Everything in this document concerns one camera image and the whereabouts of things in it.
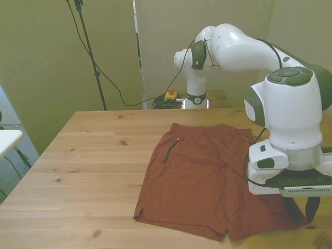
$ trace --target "rust-colored shorts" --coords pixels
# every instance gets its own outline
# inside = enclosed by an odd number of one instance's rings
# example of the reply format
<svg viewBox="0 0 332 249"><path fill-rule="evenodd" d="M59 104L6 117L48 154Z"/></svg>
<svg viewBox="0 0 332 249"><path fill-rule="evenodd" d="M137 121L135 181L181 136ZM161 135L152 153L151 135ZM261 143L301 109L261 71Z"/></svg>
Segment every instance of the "rust-colored shorts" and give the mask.
<svg viewBox="0 0 332 249"><path fill-rule="evenodd" d="M243 164L253 135L223 124L174 123L155 148L134 219L220 241L292 229L280 195L249 192Z"/></svg>

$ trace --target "green accent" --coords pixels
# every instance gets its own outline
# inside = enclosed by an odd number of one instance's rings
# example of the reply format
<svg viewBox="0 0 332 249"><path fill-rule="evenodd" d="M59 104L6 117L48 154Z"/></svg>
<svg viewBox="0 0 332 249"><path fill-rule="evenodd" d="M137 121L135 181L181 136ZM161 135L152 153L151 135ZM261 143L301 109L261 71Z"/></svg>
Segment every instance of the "green accent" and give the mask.
<svg viewBox="0 0 332 249"><path fill-rule="evenodd" d="M323 148L323 153L332 153L332 147Z"/></svg>
<svg viewBox="0 0 332 249"><path fill-rule="evenodd" d="M272 158L266 158L257 162L257 166L260 169L273 169L274 160Z"/></svg>
<svg viewBox="0 0 332 249"><path fill-rule="evenodd" d="M265 127L263 104L252 87L249 88L249 91L247 92L244 99L254 108L256 120L253 122L259 126Z"/></svg>
<svg viewBox="0 0 332 249"><path fill-rule="evenodd" d="M280 77L278 74L269 74L268 78L271 82L280 82L282 80L282 77Z"/></svg>
<svg viewBox="0 0 332 249"><path fill-rule="evenodd" d="M265 181L269 186L297 187L319 186L332 184L332 177L323 175L316 169L305 171L284 170L278 175Z"/></svg>
<svg viewBox="0 0 332 249"><path fill-rule="evenodd" d="M192 54L192 68L195 70L202 70L206 60L206 44L200 40L190 46Z"/></svg>
<svg viewBox="0 0 332 249"><path fill-rule="evenodd" d="M203 102L203 100L206 99L206 92L205 92L205 94L202 94L199 96L190 95L189 93L187 93L186 98L188 100L192 101L194 105L199 105Z"/></svg>
<svg viewBox="0 0 332 249"><path fill-rule="evenodd" d="M332 73L327 69L317 66L315 64L310 64L296 57L295 55L287 52L286 50L272 44L275 48L278 48L280 51L284 52L288 56L294 58L298 62L300 62L303 66L312 70L317 78L318 85L321 91L321 99L322 99L322 110L328 109L332 104Z"/></svg>
<svg viewBox="0 0 332 249"><path fill-rule="evenodd" d="M174 142L174 144L172 144L172 146L168 149L164 163L167 162L168 158L170 157L170 153L171 153L172 149L176 146L178 141L179 141L179 138L177 138L176 141Z"/></svg>
<svg viewBox="0 0 332 249"><path fill-rule="evenodd" d="M313 73L305 67L284 67L268 75L268 80L279 85L303 86L310 82Z"/></svg>
<svg viewBox="0 0 332 249"><path fill-rule="evenodd" d="M298 75L300 73L300 70L289 67L289 68L284 68L283 70L278 71L278 75L280 77L292 77L295 75Z"/></svg>

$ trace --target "fabric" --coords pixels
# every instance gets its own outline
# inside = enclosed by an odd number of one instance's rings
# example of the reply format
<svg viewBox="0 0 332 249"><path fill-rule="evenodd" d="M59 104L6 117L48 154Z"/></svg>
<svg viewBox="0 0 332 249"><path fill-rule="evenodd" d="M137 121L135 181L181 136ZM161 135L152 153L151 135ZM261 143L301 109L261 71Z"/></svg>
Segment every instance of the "fabric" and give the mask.
<svg viewBox="0 0 332 249"><path fill-rule="evenodd" d="M153 152L134 219L217 241L306 225L303 215L289 219L280 195L249 192L243 163L253 140L250 129L174 123Z"/></svg>

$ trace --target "black wire bundle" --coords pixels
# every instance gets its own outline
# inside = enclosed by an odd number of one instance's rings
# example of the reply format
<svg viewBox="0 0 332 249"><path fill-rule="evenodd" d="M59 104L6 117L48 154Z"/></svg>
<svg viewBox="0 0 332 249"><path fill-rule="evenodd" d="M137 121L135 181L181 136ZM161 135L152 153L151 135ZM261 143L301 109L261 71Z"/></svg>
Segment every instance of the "black wire bundle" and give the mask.
<svg viewBox="0 0 332 249"><path fill-rule="evenodd" d="M182 102L175 100L164 100L165 94L156 97L156 99L152 102L153 109L178 109L181 107Z"/></svg>

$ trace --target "shorts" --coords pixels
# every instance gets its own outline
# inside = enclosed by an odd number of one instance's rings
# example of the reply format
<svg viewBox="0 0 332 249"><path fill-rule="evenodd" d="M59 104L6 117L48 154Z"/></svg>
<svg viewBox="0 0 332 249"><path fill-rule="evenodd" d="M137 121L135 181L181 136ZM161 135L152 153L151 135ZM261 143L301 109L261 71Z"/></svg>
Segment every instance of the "shorts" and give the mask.
<svg viewBox="0 0 332 249"><path fill-rule="evenodd" d="M249 192L243 165L250 129L172 124L148 165L134 213L138 222L220 241L293 229L280 195Z"/></svg>

